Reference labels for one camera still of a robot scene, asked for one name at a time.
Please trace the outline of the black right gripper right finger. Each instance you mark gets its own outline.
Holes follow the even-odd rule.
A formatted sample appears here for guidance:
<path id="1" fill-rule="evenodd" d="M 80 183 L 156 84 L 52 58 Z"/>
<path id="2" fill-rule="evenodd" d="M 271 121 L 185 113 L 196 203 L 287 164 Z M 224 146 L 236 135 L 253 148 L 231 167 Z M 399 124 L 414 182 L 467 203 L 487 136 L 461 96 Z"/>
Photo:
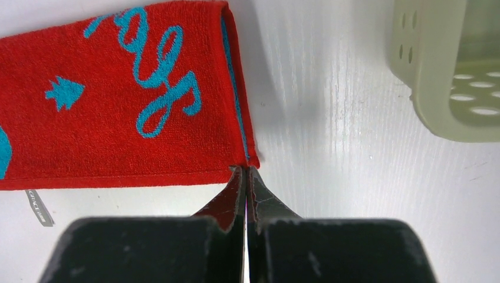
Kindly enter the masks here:
<path id="1" fill-rule="evenodd" d="M 396 219 L 302 218 L 246 170 L 251 282 L 435 282 L 423 245 Z"/>

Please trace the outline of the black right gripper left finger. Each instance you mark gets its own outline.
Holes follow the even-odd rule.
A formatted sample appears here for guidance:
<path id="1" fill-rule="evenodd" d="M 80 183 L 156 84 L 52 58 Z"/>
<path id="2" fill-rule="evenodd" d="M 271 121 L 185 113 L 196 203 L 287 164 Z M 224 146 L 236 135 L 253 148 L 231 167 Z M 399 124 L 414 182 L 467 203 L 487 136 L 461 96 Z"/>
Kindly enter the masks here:
<path id="1" fill-rule="evenodd" d="M 92 217 L 61 235 L 41 282 L 242 282 L 246 171 L 188 217 Z"/>

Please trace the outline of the red blue patterned towel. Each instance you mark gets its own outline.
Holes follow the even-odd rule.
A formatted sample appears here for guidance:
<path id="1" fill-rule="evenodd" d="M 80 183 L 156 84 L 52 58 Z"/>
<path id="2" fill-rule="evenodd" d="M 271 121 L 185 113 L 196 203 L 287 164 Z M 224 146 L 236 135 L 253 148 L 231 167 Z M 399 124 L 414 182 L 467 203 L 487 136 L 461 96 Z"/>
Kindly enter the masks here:
<path id="1" fill-rule="evenodd" d="M 169 1 L 1 39 L 1 189 L 225 183 L 258 167 L 233 13 Z"/>

